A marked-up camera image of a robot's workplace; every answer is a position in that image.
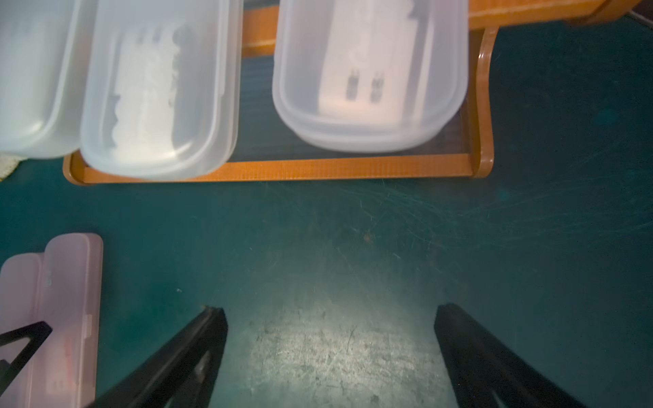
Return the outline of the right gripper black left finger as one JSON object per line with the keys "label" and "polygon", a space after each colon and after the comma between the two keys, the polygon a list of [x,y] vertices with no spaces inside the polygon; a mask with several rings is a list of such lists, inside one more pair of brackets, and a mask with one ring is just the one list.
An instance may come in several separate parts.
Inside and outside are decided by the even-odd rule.
{"label": "right gripper black left finger", "polygon": [[228,336],[224,310],[207,307],[91,407],[207,407]]}

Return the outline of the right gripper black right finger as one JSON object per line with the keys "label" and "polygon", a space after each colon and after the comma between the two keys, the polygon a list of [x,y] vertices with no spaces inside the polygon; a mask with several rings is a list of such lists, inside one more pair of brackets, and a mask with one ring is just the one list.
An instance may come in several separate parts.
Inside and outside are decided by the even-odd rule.
{"label": "right gripper black right finger", "polygon": [[440,353],[459,407],[583,407],[457,304],[438,307]]}

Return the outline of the pink pencil case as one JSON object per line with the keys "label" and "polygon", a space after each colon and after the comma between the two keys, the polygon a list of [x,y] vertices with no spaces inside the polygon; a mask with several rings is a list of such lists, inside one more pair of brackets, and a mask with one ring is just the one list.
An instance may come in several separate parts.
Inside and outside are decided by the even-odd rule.
{"label": "pink pencil case", "polygon": [[52,333],[34,355],[31,407],[85,407],[95,400],[103,241],[72,233],[44,251],[37,319]]}
{"label": "pink pencil case", "polygon": [[[36,302],[43,255],[24,253],[7,259],[1,268],[1,333],[36,321]],[[23,367],[1,396],[1,407],[25,407],[31,363]]]}

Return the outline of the clear pencil case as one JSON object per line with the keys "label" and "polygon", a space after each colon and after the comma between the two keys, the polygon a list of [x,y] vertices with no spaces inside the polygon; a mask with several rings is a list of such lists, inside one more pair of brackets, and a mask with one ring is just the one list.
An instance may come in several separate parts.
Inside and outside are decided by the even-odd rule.
{"label": "clear pencil case", "polygon": [[95,1],[1,3],[1,152],[52,159],[78,150]]}
{"label": "clear pencil case", "polygon": [[282,121],[330,151],[421,146],[468,90],[465,1],[282,1],[272,95]]}
{"label": "clear pencil case", "polygon": [[91,168],[187,180],[227,163],[238,137],[241,1],[101,1],[81,124]]}

